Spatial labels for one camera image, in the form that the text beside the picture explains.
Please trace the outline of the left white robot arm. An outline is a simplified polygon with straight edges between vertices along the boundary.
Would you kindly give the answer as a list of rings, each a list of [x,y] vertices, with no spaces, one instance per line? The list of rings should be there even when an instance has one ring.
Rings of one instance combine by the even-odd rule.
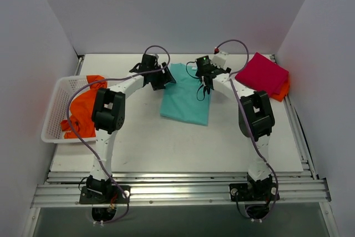
[[[111,160],[118,130],[125,122],[126,100],[137,90],[150,84],[153,90],[165,89],[176,80],[166,62],[158,63],[158,56],[144,54],[140,63],[131,70],[130,76],[116,85],[97,91],[92,111],[95,129],[95,153],[92,170],[86,187],[99,203],[106,203],[112,196]]]

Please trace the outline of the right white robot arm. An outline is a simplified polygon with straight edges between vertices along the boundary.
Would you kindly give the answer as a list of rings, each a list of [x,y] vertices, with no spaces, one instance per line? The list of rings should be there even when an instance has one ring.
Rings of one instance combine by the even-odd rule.
[[[277,194],[278,182],[273,182],[275,173],[268,162],[268,143],[275,117],[269,96],[265,91],[255,91],[236,81],[230,68],[224,68],[225,58],[214,55],[195,60],[195,76],[202,83],[204,94],[212,90],[237,100],[238,125],[241,133],[250,138],[246,192],[251,199],[260,199],[266,193]]]

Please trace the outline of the teal t-shirt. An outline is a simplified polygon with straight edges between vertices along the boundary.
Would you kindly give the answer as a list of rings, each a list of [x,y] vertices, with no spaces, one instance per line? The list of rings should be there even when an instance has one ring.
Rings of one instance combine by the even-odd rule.
[[[200,81],[191,77],[194,71],[195,67],[182,63],[170,66],[176,82],[165,86],[160,115],[184,123],[207,126],[210,96],[203,96]]]

